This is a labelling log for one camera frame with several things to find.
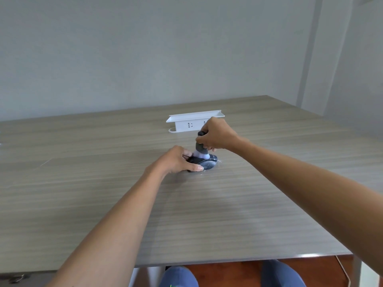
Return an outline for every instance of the wooden table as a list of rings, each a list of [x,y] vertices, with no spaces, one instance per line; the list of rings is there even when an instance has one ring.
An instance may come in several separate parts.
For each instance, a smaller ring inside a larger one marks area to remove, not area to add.
[[[254,143],[383,189],[383,143],[268,96],[0,123],[0,273],[56,270],[144,168],[221,109]],[[137,266],[350,253],[245,160],[165,178]]]

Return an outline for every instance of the person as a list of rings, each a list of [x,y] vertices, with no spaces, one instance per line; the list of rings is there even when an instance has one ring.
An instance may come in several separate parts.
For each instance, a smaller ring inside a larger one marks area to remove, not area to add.
[[[247,160],[353,254],[383,275],[382,195],[351,179],[252,144],[223,119],[211,118],[201,130],[207,134],[198,137],[198,143],[208,150],[227,149]],[[202,170],[186,162],[190,156],[190,151],[174,146],[149,165],[47,286],[128,286],[162,180],[168,173]],[[264,263],[262,286],[289,285],[286,280],[295,280],[290,285],[304,286],[299,279],[279,261]],[[188,269],[174,266],[165,272],[160,286],[170,285],[194,287],[198,283]]]

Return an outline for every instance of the reddish-brown floor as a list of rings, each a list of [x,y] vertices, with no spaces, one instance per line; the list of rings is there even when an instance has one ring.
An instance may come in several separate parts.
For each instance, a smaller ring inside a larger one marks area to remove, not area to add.
[[[352,275],[352,256],[339,256],[347,274]],[[345,287],[347,279],[334,256],[281,260],[302,277],[307,287]],[[199,287],[260,287],[261,261],[188,265]]]

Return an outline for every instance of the forearm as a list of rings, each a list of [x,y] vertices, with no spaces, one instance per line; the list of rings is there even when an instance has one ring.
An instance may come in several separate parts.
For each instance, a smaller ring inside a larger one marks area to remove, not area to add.
[[[349,250],[383,275],[383,196],[328,170],[237,138],[246,159]]]
[[[165,174],[150,166],[85,237],[49,287],[127,286]]]

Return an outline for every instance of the outlet box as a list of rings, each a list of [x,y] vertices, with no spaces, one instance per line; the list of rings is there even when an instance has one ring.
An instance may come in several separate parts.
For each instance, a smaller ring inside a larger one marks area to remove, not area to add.
[[[179,133],[185,131],[199,131],[211,117],[224,117],[221,110],[210,110],[207,112],[186,113],[170,115],[167,123],[175,123],[174,128],[169,129],[170,133]]]

